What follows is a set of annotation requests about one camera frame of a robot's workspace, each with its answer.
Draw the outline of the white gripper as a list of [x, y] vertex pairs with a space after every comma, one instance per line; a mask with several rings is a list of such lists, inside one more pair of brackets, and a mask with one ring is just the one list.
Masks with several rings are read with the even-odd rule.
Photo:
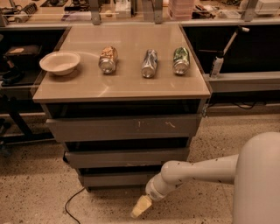
[[152, 200], [160, 201], [174, 190], [174, 184], [166, 182], [160, 174], [155, 175], [148, 181], [145, 187], [147, 195], [142, 195], [138, 199], [130, 213], [130, 216], [132, 218], [137, 218], [152, 205]]

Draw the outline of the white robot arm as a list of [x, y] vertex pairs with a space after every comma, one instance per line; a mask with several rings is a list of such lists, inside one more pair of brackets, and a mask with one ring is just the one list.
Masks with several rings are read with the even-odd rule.
[[191, 179], [234, 186], [232, 224], [280, 224], [280, 133], [250, 138], [237, 155], [198, 163], [166, 162], [147, 183], [131, 216], [138, 217]]

